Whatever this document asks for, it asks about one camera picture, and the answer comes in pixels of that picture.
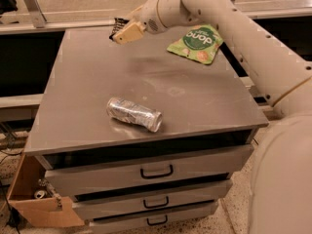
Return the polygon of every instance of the chip bag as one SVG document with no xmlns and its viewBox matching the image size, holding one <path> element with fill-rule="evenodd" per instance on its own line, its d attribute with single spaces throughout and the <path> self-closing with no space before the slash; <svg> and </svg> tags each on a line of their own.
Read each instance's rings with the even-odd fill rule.
<svg viewBox="0 0 312 234">
<path fill-rule="evenodd" d="M 222 43 L 222 38 L 211 25 L 198 25 L 171 44 L 167 51 L 203 64 L 210 64 Z"/>
</svg>

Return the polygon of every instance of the gray tabletop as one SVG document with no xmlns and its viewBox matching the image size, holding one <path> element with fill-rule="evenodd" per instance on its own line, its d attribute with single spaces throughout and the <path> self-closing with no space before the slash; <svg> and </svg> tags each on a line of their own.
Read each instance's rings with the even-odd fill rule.
<svg viewBox="0 0 312 234">
<path fill-rule="evenodd" d="M 219 51 L 204 65 L 166 51 L 188 28 L 128 45 L 111 28 L 66 31 L 25 147 L 42 155 L 263 127 L 265 116 Z M 163 113 L 157 133 L 106 114 L 120 97 Z"/>
</svg>

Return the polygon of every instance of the drawer handle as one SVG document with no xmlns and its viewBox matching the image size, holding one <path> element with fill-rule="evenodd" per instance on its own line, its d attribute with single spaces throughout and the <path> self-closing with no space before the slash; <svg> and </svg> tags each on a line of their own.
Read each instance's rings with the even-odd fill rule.
<svg viewBox="0 0 312 234">
<path fill-rule="evenodd" d="M 147 224 L 148 224 L 149 226 L 160 225 L 160 224 L 164 224 L 164 223 L 166 223 L 166 222 L 168 222 L 168 217 L 167 217 L 167 215 L 165 215 L 165 220 L 164 220 L 164 221 L 161 221 L 161 222 L 150 222 L 149 219 L 147 219 Z"/>
<path fill-rule="evenodd" d="M 171 174 L 174 173 L 173 165 L 169 165 L 169 169 L 170 169 L 170 171 L 167 174 L 164 174 L 164 175 L 145 175 L 144 174 L 144 169 L 141 169 L 140 170 L 140 175 L 144 179 L 153 179 L 153 178 L 160 178 L 160 177 L 170 176 Z"/>
<path fill-rule="evenodd" d="M 157 205 L 157 206 L 147 206 L 145 200 L 143 200 L 143 204 L 144 204 L 144 207 L 147 208 L 147 209 L 153 209 L 153 208 L 159 208 L 159 207 L 166 207 L 166 206 L 169 204 L 169 198 L 168 198 L 168 196 L 166 196 L 166 202 L 165 202 L 164 204 Z"/>
</svg>

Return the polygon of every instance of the cardboard box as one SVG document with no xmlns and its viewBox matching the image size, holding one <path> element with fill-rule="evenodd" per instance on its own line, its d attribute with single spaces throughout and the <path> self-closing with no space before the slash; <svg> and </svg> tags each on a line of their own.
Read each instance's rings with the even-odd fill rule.
<svg viewBox="0 0 312 234">
<path fill-rule="evenodd" d="M 40 189 L 38 179 L 43 178 L 45 169 L 34 157 L 21 155 L 18 170 L 8 191 L 10 205 L 34 227 L 82 226 L 85 222 L 72 210 L 72 200 L 61 198 L 58 208 L 56 198 L 34 199 Z"/>
</svg>

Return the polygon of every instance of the floor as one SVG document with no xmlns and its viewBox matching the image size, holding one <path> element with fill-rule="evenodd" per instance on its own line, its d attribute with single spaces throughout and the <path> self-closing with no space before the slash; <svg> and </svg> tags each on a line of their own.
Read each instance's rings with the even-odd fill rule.
<svg viewBox="0 0 312 234">
<path fill-rule="evenodd" d="M 48 21 L 62 20 L 96 20 L 103 17 L 113 17 L 118 14 L 126 13 L 129 10 L 129 3 L 132 7 L 141 4 L 145 0 L 38 0 L 43 12 L 46 14 Z M 290 7 L 311 7 L 310 0 L 236 0 L 237 6 L 242 10 L 259 10 L 272 8 L 285 8 L 285 1 L 288 1 Z M 15 20 L 19 22 L 28 22 L 29 15 L 23 5 L 22 0 L 18 0 L 20 10 L 7 14 L 2 18 L 4 23 L 10 23 Z M 265 132 L 269 130 L 261 129 L 254 141 L 255 151 L 253 156 L 244 166 L 243 170 L 235 173 L 232 177 L 233 187 L 224 199 L 218 201 L 219 207 L 214 215 L 180 221 L 167 224 L 161 227 L 136 229 L 122 232 L 120 234 L 160 234 L 160 233 L 185 233 L 185 234 L 246 234 L 248 229 L 248 203 L 249 203 L 249 182 L 253 167 L 254 154 L 256 147 L 261 142 Z M 5 150 L 10 153 L 19 153 L 17 150 Z M 6 155 L 0 153 L 0 162 Z M 19 155 L 10 156 L 0 163 L 0 178 L 9 180 L 13 177 L 15 169 L 18 165 Z M 9 211 L 3 197 L 0 201 L 0 233 L 13 234 L 18 233 L 17 230 L 10 226 L 6 226 L 9 218 Z M 33 228 L 25 220 L 19 226 L 22 234 L 87 234 L 90 231 L 85 227 L 77 228 Z"/>
</svg>

